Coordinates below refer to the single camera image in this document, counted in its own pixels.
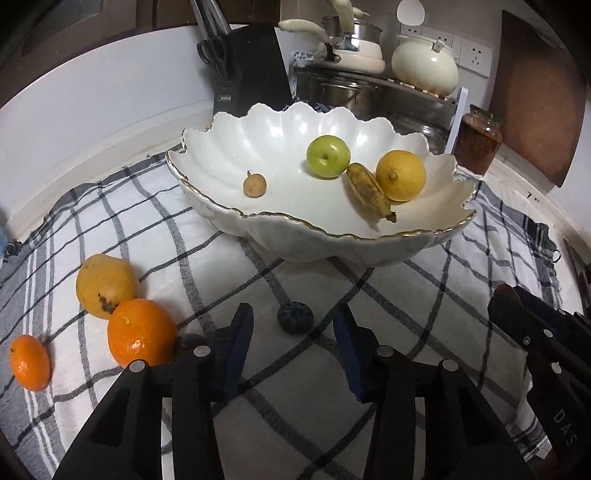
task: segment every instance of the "checkered tablecloth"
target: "checkered tablecloth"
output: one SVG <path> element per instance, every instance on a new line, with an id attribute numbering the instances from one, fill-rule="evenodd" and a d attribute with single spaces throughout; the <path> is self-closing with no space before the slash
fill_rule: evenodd
<path id="1" fill-rule="evenodd" d="M 190 207 L 157 155 L 66 194 L 0 268 L 0 428 L 33 475 L 51 478 L 68 446 L 121 372 L 107 322 L 76 300 L 80 264 L 98 252 L 129 259 L 141 295 L 162 304 L 180 331 L 227 325 L 240 302 L 255 327 L 240 396 L 214 406 L 227 479 L 359 479 L 375 407 L 356 402 L 342 370 L 331 318 L 349 303 L 360 325 L 416 361 L 453 358 L 515 437 L 525 457 L 544 433 L 523 402 L 525 353 L 489 323 L 499 282 L 519 284 L 558 306 L 547 227 L 504 205 L 480 183 L 477 218 L 451 241 L 384 268 L 329 258 L 284 261 L 223 234 Z M 308 304 L 311 333 L 291 336 L 276 319 L 287 300 Z M 23 390 L 8 350 L 40 336 L 53 377 Z M 164 477 L 172 478 L 170 403 L 163 405 Z M 424 416 L 417 414 L 416 478 L 422 476 Z"/>

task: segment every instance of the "dark round fruit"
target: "dark round fruit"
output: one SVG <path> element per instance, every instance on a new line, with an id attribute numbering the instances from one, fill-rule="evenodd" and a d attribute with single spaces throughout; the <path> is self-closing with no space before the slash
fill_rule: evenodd
<path id="1" fill-rule="evenodd" d="M 299 301 L 288 301 L 277 312 L 279 325 L 287 333 L 300 335 L 308 333 L 314 326 L 314 313 L 308 305 Z"/>

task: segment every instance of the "banana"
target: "banana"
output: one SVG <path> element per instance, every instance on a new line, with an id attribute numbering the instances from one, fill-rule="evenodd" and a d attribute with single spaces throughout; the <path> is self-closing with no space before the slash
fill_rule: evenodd
<path id="1" fill-rule="evenodd" d="M 390 201 L 367 168 L 361 163 L 352 163 L 347 167 L 347 178 L 351 190 L 367 211 L 379 218 L 396 222 L 396 212 L 390 211 Z"/>

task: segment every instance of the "yellow lemon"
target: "yellow lemon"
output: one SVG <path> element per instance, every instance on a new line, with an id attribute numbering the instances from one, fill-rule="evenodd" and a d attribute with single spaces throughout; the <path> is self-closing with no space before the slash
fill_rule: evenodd
<path id="1" fill-rule="evenodd" d="M 375 178 L 386 197 L 395 202 L 407 202 L 421 193 L 427 182 L 427 171 L 414 153 L 392 150 L 378 162 Z"/>

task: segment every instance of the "glass jar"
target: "glass jar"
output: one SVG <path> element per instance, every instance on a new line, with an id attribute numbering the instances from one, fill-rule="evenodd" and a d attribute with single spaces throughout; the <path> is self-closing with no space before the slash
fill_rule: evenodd
<path id="1" fill-rule="evenodd" d="M 499 119 L 476 105 L 470 105 L 470 112 L 462 117 L 457 134 L 454 151 L 457 163 L 484 175 L 502 143 Z"/>

